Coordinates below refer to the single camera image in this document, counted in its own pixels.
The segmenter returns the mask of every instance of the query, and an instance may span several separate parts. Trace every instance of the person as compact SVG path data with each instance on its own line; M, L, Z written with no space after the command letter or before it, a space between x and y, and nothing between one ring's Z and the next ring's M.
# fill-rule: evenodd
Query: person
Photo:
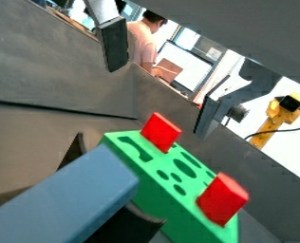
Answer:
M150 10L144 13L142 17L142 20L127 23L127 30L134 33L137 38L133 61L154 76L162 76L162 71L154 68L157 44L153 34L168 20Z

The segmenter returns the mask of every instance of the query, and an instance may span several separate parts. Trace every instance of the green block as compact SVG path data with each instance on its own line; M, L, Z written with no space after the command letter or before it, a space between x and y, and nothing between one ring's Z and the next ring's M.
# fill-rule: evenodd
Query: green block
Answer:
M144 212L168 219L162 231L174 243L238 242L237 215L221 227L196 204L216 174L184 147L174 143L165 154L140 131L106 133L101 143L138 175L133 201Z

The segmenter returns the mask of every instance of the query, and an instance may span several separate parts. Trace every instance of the gray wall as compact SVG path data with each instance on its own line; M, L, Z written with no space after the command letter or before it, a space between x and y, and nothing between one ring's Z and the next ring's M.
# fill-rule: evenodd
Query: gray wall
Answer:
M102 47L29 0L0 0L0 101L135 118L131 64L105 68Z

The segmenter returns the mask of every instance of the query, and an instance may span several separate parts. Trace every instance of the gray panel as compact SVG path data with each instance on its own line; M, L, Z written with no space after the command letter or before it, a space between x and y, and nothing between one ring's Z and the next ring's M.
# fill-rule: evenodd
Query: gray panel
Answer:
M281 240L300 240L300 177L228 128L218 126L202 146L202 158L246 188L245 211Z
M140 128L134 120L0 104L0 195L54 174L78 132L90 150L103 133Z
M93 38L30 1L0 0L0 101L135 118L131 64L109 73Z
M138 0L138 4L300 82L300 1Z
M238 243L282 243L262 224L244 210L238 212Z

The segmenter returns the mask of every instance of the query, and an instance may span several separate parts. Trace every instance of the gray surface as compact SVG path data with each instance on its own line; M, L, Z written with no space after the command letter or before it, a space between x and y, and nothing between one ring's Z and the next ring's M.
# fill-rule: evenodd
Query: gray surface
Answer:
M0 101L137 117L129 63L106 69L101 44L26 0L0 0Z
M300 1L138 0L300 83Z
M300 240L300 177L221 125L202 145L202 158L249 191L250 216L282 241Z
M0 104L0 194L54 174L78 132L90 150L105 132L140 128L137 120Z
M138 177L99 145L0 207L0 242L85 242L137 191Z
M238 243L282 243L264 225L244 210L238 212Z

